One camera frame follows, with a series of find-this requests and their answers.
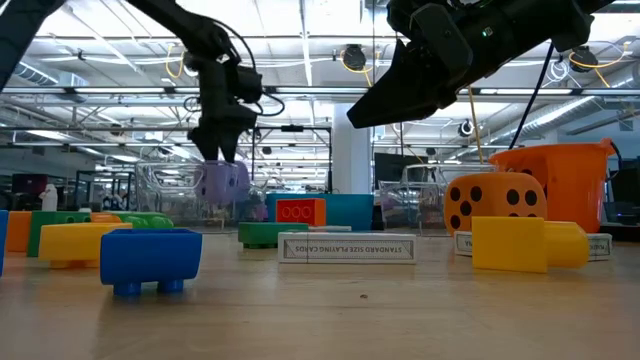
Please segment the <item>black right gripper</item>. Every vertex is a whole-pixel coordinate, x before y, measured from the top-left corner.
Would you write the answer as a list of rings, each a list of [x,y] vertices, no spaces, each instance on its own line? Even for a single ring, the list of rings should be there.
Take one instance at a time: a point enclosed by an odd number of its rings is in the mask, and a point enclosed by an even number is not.
[[[458,81],[476,81],[550,38],[535,22],[536,1],[391,1],[396,44],[387,72],[347,111],[353,127],[421,120],[458,99]]]

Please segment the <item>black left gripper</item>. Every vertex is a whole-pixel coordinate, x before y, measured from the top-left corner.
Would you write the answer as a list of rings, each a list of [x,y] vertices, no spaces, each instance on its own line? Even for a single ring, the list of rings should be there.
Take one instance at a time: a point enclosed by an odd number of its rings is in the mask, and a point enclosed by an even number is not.
[[[199,76],[202,115],[187,137],[205,161],[217,160],[221,150],[224,160],[234,163],[241,134],[256,123],[257,114],[240,100],[257,102],[257,71],[232,60],[203,60]],[[219,139],[214,131],[221,131]]]

